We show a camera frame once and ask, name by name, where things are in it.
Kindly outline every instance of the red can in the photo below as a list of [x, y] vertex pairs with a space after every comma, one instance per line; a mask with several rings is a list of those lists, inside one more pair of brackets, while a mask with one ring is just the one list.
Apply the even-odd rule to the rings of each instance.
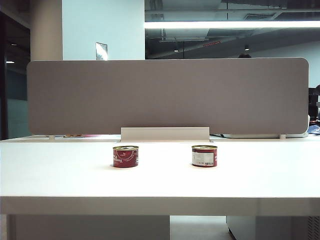
[[217, 149], [211, 145], [192, 146], [192, 165], [204, 168], [217, 166]]
[[113, 166], [116, 168], [132, 168], [138, 165], [137, 146], [115, 146], [113, 148]]

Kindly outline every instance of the fluorescent light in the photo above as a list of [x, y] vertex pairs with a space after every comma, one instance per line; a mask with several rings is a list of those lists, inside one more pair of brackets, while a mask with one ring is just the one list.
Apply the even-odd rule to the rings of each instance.
[[145, 22], [145, 29], [261, 29], [320, 28], [320, 21], [160, 21]]

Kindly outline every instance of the can lid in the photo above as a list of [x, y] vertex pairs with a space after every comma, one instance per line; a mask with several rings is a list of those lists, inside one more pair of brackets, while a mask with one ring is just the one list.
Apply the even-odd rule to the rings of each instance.
[[212, 146], [212, 145], [195, 145], [192, 146], [192, 149], [198, 149], [198, 150], [213, 150], [217, 149], [217, 146]]
[[114, 150], [121, 150], [121, 151], [131, 151], [131, 150], [137, 150], [138, 146], [114, 146]]

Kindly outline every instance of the white label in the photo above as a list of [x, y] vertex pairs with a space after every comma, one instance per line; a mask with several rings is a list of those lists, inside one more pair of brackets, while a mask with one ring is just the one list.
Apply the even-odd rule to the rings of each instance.
[[213, 166], [213, 152], [192, 152], [192, 164], [199, 166]]

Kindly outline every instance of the person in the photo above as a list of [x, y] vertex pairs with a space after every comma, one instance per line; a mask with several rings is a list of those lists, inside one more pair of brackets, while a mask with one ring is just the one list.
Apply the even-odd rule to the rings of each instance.
[[247, 53], [241, 53], [239, 56], [238, 56], [239, 59], [250, 59], [251, 56]]

